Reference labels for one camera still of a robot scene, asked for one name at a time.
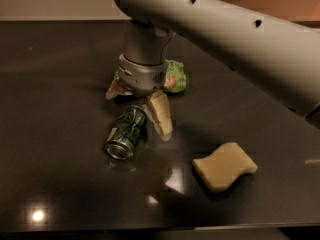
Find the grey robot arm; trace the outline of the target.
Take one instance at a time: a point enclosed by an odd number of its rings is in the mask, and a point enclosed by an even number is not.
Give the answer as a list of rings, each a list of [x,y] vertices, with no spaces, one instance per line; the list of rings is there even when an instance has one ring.
[[[130,18],[119,77],[132,94],[163,86],[180,35],[320,128],[319,33],[219,0],[114,1]]]

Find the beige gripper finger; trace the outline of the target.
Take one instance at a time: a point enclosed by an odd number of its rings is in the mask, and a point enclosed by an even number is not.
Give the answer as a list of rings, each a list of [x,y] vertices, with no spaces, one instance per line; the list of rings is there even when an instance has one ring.
[[[115,77],[112,80],[105,94],[107,100],[114,99],[117,96],[131,96],[131,95],[132,93],[125,86],[121,84],[119,77]]]
[[[147,97],[142,108],[159,137],[168,141],[173,132],[168,96],[162,90],[158,90]]]

